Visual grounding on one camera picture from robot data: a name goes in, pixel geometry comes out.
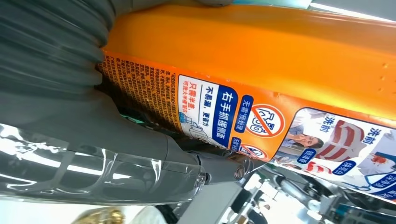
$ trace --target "orange detergent bottle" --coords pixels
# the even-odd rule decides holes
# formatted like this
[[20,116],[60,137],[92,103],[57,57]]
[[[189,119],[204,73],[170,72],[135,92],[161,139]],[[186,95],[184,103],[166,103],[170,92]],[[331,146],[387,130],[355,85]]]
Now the orange detergent bottle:
[[219,147],[396,200],[396,24],[279,7],[122,16],[118,104]]

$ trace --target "illustration of shirt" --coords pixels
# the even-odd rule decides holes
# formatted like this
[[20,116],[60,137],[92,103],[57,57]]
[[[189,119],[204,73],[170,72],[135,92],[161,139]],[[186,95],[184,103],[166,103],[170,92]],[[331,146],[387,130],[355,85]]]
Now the illustration of shirt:
[[[303,132],[304,132],[304,126],[298,125],[296,127],[291,127],[289,129],[288,134],[297,135],[297,134],[302,134]],[[296,143],[294,140],[285,138],[284,141],[282,142],[282,146],[291,147],[294,143]]]
[[[365,160],[358,165],[359,171],[363,175],[380,175],[395,171],[395,145],[396,145],[396,131],[391,130],[384,134],[375,149],[368,155]],[[374,161],[374,156],[381,156],[385,162]]]

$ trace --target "gold object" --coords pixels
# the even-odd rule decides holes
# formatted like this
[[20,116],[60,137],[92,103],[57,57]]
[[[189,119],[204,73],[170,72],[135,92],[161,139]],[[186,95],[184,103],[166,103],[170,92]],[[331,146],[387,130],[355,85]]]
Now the gold object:
[[106,208],[90,212],[72,224],[124,224],[124,219],[120,210]]

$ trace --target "plastic packaging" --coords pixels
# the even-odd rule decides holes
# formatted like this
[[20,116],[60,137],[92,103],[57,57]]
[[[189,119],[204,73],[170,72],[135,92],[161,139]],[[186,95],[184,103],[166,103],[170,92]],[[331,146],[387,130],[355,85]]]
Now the plastic packaging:
[[395,27],[276,7],[160,6],[116,21],[102,89],[188,136],[396,200]]
[[4,124],[0,145],[5,197],[97,205],[177,203],[189,201],[205,183],[199,165],[76,146]]

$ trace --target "product label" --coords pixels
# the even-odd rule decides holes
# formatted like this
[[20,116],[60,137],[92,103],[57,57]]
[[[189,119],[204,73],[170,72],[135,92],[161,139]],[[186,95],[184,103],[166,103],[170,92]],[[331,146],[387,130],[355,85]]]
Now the product label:
[[396,122],[105,52],[117,105],[246,156],[396,201]]
[[272,162],[396,199],[396,130],[311,108],[299,110]]

